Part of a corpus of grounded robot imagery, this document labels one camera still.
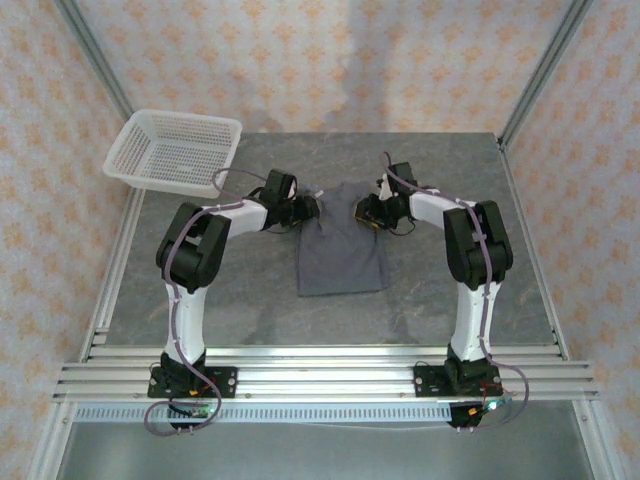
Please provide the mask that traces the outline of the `grey t-shirt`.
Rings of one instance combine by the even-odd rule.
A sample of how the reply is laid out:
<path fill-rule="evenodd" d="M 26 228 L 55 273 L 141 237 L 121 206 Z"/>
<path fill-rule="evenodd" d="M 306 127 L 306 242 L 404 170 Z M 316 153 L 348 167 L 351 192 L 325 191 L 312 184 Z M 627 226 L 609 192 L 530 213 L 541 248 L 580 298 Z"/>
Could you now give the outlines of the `grey t-shirt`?
<path fill-rule="evenodd" d="M 300 228 L 296 249 L 297 293 L 302 297 L 377 292 L 390 286 L 383 240 L 355 218 L 366 182 L 342 182 L 318 191 L 319 215 Z"/>

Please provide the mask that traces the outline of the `white perforated plastic basket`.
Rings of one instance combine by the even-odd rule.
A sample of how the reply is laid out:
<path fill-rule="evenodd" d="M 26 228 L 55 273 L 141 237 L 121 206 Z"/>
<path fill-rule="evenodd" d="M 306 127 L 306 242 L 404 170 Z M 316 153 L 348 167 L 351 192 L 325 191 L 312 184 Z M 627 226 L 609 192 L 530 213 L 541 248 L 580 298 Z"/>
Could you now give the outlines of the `white perforated plastic basket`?
<path fill-rule="evenodd" d="M 141 109 L 122 127 L 102 170 L 133 188 L 213 199 L 242 129 L 231 118 Z"/>

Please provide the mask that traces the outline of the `small green circuit board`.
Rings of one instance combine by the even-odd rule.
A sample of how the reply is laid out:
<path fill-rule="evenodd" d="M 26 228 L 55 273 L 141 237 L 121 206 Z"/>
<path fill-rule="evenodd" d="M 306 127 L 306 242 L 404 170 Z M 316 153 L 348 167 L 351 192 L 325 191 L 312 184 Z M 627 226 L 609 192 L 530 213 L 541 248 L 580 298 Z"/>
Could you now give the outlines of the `small green circuit board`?
<path fill-rule="evenodd" d="M 212 408 L 209 404 L 172 402 L 168 405 L 168 408 L 177 418 L 201 419 L 202 421 L 216 413 L 216 409 Z"/>
<path fill-rule="evenodd" d="M 471 407 L 468 410 L 468 413 L 471 416 L 480 416 L 480 417 L 482 417 L 482 416 L 486 415 L 487 413 L 489 413 L 491 411 L 494 411 L 494 410 L 498 409 L 499 407 L 501 407 L 501 406 L 503 406 L 505 404 L 508 404 L 511 401 L 512 401 L 511 397 L 501 397 L 499 399 L 490 400 L 490 401 L 488 401 L 488 402 L 486 402 L 484 404 L 476 405 L 476 406 Z"/>

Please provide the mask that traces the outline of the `grey metal lower panel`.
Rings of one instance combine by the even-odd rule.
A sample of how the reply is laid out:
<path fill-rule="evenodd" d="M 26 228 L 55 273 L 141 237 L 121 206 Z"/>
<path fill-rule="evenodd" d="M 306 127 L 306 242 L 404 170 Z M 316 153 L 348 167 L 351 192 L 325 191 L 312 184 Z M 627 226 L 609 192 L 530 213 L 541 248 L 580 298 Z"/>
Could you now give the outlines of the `grey metal lower panel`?
<path fill-rule="evenodd" d="M 444 428 L 221 424 L 156 438 L 74 426 L 57 480 L 593 480 L 571 426 Z"/>

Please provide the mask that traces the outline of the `aluminium side rail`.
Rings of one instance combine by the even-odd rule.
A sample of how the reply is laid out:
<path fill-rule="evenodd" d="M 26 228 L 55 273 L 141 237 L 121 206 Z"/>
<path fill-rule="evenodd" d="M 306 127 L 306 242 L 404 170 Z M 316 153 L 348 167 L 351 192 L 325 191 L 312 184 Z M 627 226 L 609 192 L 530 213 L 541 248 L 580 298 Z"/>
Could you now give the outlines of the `aluminium side rail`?
<path fill-rule="evenodd" d="M 509 164 L 505 147 L 500 146 L 499 152 L 500 152 L 500 158 L 504 167 L 505 175 L 507 177 L 507 181 L 511 191 L 511 195 L 513 197 L 514 205 L 517 210 L 517 215 L 523 231 L 524 239 L 527 245 L 529 258 L 531 260 L 532 267 L 536 276 L 538 289 L 540 291 L 542 302 L 544 304 L 546 317 L 550 325 L 550 330 L 554 337 L 554 343 L 559 351 L 560 357 L 564 361 L 568 361 L 571 359 L 569 349 L 560 325 L 559 317 L 552 299 L 551 292 L 549 290 L 547 278 L 543 272 L 542 266 L 538 259 L 538 255 L 536 251 L 536 242 L 535 242 L 535 239 L 533 238 L 529 221 L 526 217 L 524 205 L 519 195 L 519 191 L 518 191 L 518 188 Z"/>
<path fill-rule="evenodd" d="M 95 336 L 109 331 L 113 311 L 116 305 L 119 288 L 126 268 L 126 263 L 135 234 L 137 221 L 144 201 L 145 191 L 132 188 L 127 196 L 120 219 L 116 240 L 113 245 L 107 268 L 101 283 L 93 314 L 89 321 L 79 361 L 85 363 Z"/>

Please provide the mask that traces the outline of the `aluminium mounting rail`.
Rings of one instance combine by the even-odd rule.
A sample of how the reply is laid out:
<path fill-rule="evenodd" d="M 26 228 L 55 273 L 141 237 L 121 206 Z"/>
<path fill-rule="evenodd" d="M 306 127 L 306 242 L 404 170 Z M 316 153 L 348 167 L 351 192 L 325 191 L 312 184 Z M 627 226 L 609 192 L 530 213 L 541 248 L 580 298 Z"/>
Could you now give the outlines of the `aluminium mounting rail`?
<path fill-rule="evenodd" d="M 54 389 L 67 401 L 146 400 L 153 347 L 98 346 L 86 360 L 63 365 Z M 207 364 L 238 370 L 238 402 L 301 401 L 413 402 L 415 365 L 444 362 L 444 347 L 418 345 L 243 346 L 210 348 Z M 581 400 L 602 388 L 590 362 L 563 357 L 557 346 L 503 346 L 495 359 L 506 364 L 501 378 L 517 398 Z"/>

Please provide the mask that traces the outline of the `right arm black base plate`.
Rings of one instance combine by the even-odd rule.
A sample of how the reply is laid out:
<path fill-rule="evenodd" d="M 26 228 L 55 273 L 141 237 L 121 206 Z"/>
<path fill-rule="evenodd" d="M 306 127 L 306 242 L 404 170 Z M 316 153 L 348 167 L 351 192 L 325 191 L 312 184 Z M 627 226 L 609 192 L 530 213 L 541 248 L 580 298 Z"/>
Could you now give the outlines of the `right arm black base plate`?
<path fill-rule="evenodd" d="M 413 385 L 417 397 L 499 397 L 504 393 L 498 369 L 492 365 L 478 371 L 453 365 L 416 365 Z"/>

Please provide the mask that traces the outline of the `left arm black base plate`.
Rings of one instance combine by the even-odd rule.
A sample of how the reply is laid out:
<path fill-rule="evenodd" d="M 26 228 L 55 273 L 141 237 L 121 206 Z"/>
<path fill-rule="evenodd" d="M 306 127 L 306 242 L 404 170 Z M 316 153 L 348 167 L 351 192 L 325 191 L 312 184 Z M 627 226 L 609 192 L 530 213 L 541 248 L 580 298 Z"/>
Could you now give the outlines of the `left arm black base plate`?
<path fill-rule="evenodd" d="M 205 382 L 189 369 L 170 372 L 160 366 L 153 367 L 147 396 L 158 399 L 190 400 L 214 398 L 216 393 L 210 386 L 213 384 L 223 399 L 235 397 L 238 383 L 237 368 L 206 366 L 202 375 L 207 377 L 209 382 Z"/>

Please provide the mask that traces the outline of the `aluminium frame post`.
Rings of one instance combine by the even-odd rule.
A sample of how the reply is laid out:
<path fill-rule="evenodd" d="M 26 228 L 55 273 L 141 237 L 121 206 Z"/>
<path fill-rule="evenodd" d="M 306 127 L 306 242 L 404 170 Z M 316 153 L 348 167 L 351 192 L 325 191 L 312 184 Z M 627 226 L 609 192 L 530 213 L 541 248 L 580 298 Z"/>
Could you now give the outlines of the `aluminium frame post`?
<path fill-rule="evenodd" d="M 127 98 L 121 83 L 96 40 L 76 0 L 53 1 L 78 42 L 82 53 L 89 61 L 97 78 L 106 89 L 112 104 L 119 115 L 124 120 L 128 120 L 134 113 L 131 102 Z"/>
<path fill-rule="evenodd" d="M 523 126 L 547 82 L 551 79 L 593 2 L 594 0 L 571 0 L 547 48 L 516 102 L 502 133 L 497 137 L 501 152 L 505 153 L 513 143 L 518 131 Z"/>

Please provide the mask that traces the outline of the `aluminium frame leg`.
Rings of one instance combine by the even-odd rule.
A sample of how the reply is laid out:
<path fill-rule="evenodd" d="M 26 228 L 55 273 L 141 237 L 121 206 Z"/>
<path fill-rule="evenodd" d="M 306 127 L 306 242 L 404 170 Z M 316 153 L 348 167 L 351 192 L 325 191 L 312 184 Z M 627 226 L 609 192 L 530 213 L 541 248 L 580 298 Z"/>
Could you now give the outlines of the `aluminium frame leg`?
<path fill-rule="evenodd" d="M 76 411 L 77 403 L 75 402 L 64 401 L 51 406 L 26 477 L 27 480 L 56 480 Z"/>
<path fill-rule="evenodd" d="M 574 400 L 572 405 L 594 480 L 627 480 L 604 402 Z"/>

